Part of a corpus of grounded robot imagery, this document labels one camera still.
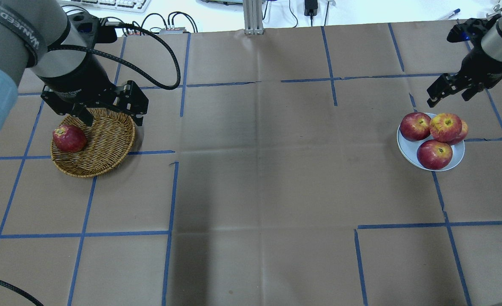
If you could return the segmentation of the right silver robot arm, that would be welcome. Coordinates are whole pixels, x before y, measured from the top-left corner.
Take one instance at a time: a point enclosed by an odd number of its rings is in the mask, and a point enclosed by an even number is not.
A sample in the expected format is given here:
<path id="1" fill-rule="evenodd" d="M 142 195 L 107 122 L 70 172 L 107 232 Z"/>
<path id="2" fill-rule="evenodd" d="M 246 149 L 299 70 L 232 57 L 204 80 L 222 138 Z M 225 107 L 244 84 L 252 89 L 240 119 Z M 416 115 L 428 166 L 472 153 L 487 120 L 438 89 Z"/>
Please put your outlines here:
<path id="1" fill-rule="evenodd" d="M 502 15 L 468 19 L 454 25 L 447 41 L 469 41 L 473 48 L 463 58 L 456 74 L 442 74 L 428 87 L 429 107 L 435 107 L 442 99 L 459 92 L 465 101 L 469 101 L 477 93 L 495 87 L 502 80 Z"/>

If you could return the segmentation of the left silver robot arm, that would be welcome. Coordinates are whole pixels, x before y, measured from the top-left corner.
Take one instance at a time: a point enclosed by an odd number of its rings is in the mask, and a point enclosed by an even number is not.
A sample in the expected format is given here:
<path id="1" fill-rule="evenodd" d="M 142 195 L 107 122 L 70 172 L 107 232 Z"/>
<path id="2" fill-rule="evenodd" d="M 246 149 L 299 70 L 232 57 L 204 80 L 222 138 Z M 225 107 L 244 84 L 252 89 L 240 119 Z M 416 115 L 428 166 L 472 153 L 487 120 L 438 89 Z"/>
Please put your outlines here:
<path id="1" fill-rule="evenodd" d="M 109 81 L 96 59 L 96 43 L 114 42 L 117 26 L 87 12 L 67 15 L 55 0 L 0 0 L 0 130 L 26 68 L 43 81 L 41 98 L 60 116 L 91 126 L 90 108 L 106 108 L 140 126 L 148 98 L 134 81 Z"/>

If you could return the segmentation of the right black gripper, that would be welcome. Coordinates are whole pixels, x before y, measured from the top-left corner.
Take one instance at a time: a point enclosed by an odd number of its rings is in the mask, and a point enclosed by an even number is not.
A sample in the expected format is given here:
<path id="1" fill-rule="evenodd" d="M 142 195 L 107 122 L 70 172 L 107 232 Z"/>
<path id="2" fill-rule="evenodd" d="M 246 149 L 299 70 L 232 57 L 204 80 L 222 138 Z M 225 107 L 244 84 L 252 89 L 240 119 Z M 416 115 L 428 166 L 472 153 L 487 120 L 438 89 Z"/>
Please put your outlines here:
<path id="1" fill-rule="evenodd" d="M 469 41 L 473 48 L 463 58 L 455 75 L 440 75 L 427 89 L 427 104 L 435 107 L 442 99 L 463 91 L 462 98 L 469 101 L 484 89 L 491 89 L 502 80 L 502 60 L 484 50 L 482 42 L 487 34 L 496 34 L 496 22 L 500 15 L 491 19 L 468 19 L 454 25 L 447 35 L 450 43 Z"/>

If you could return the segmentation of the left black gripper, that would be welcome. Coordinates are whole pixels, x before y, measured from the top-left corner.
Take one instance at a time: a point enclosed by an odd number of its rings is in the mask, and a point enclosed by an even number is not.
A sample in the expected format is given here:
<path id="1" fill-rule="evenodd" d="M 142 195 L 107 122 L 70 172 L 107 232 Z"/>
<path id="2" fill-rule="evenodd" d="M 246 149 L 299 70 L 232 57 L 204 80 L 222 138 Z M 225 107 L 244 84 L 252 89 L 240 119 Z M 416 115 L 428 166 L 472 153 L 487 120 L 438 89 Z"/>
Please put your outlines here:
<path id="1" fill-rule="evenodd" d="M 94 49 L 97 43 L 114 43 L 114 28 L 104 27 L 106 19 L 85 11 L 68 16 L 68 28 L 55 46 L 82 46 Z M 86 107 L 102 107 L 130 116 L 143 125 L 149 99 L 135 81 L 113 84 L 94 54 L 76 50 L 49 51 L 40 61 L 40 79 L 45 84 L 42 97 L 57 114 L 70 114 L 91 127 L 94 116 Z"/>

